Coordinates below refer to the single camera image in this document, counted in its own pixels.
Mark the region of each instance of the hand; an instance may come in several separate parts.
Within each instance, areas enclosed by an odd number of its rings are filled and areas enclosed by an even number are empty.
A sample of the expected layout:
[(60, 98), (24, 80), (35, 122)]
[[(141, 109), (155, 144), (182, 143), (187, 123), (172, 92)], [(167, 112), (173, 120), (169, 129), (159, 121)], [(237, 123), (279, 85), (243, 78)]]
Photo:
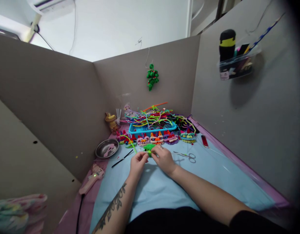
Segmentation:
[(143, 172), (144, 165), (148, 162), (149, 155), (147, 152), (138, 152), (131, 158), (129, 175), (139, 180)]
[(163, 172), (170, 176), (177, 168), (177, 164), (173, 161), (171, 152), (160, 145), (156, 145), (151, 152), (153, 153), (151, 156), (156, 164)]

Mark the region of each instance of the stainless steel bowl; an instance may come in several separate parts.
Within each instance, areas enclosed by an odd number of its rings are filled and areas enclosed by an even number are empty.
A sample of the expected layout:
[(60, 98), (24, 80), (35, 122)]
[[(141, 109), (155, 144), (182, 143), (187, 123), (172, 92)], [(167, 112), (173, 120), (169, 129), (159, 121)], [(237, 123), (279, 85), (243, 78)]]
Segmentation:
[[(108, 151), (108, 149), (109, 149), (109, 147), (110, 147), (111, 144), (114, 144), (114, 147), (116, 147), (116, 151), (114, 151), (114, 152), (109, 151), (108, 156), (107, 157), (103, 157), (104, 154)], [(118, 143), (118, 141), (116, 139), (107, 139), (107, 140), (101, 142), (98, 145), (98, 147), (96, 148), (95, 153), (96, 153), (96, 156), (98, 158), (105, 159), (105, 158), (109, 158), (112, 155), (114, 155), (117, 152), (118, 148), (119, 148), (119, 143)]]

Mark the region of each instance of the pink glue gun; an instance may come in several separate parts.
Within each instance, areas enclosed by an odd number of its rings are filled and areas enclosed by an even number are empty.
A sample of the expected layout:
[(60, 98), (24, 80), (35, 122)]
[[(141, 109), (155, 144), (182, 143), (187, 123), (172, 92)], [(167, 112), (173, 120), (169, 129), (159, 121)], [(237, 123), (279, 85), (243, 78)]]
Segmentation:
[(79, 190), (79, 194), (87, 194), (91, 187), (97, 180), (103, 178), (104, 170), (102, 170), (97, 164), (93, 164), (91, 167), (92, 175), (88, 177), (88, 182)]

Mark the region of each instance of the pink mat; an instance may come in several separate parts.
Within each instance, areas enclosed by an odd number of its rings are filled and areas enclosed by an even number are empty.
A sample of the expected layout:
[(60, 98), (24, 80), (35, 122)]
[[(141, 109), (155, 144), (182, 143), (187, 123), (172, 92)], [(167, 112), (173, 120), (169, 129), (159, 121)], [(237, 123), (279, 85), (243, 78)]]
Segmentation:
[[(210, 141), (217, 149), (219, 149), (227, 158), (229, 158), (234, 164), (236, 164), (245, 174), (247, 174), (253, 181), (255, 181), (272, 199), (275, 201), (276, 207), (287, 207), (289, 202), (279, 194), (271, 185), (265, 182), (257, 173), (255, 173), (249, 166), (247, 166), (242, 160), (240, 160), (234, 153), (232, 153), (227, 147), (225, 147), (220, 141), (218, 141), (213, 135), (206, 131), (201, 125), (199, 125), (194, 119), (189, 118), (194, 126), (206, 136), (207, 140)], [(121, 130), (128, 131), (129, 125), (124, 125)], [(106, 171), (108, 160), (105, 162), (95, 162), (104, 171)], [(87, 183), (88, 176), (91, 175), (91, 171), (88, 172), (85, 180), (83, 181), (82, 187)], [(79, 220), (79, 234), (89, 234), (90, 223), (92, 218), (92, 212), (94, 204), (100, 189), (102, 180), (98, 180), (86, 194)], [(54, 234), (70, 234), (76, 232), (76, 222), (78, 216), (79, 205), (81, 202), (81, 196), (76, 195), (76, 198), (71, 205), (70, 209), (64, 214)]]

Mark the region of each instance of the tattoo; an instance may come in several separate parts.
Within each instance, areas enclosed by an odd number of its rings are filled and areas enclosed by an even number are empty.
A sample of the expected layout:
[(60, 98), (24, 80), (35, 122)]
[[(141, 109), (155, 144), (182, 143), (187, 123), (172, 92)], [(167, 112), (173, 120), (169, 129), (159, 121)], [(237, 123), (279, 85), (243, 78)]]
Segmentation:
[(107, 207), (101, 219), (97, 223), (97, 226), (93, 230), (92, 234), (95, 234), (95, 232), (98, 231), (99, 229), (101, 230), (103, 229), (103, 226), (106, 224), (105, 223), (106, 217), (108, 218), (108, 222), (110, 221), (110, 218), (112, 216), (112, 211), (114, 211), (115, 206), (117, 211), (122, 206), (122, 202), (120, 199), (123, 197), (123, 193), (125, 193), (125, 186), (126, 183), (123, 184), (123, 186), (120, 188), (118, 193), (115, 195), (114, 199), (111, 201), (110, 205)]

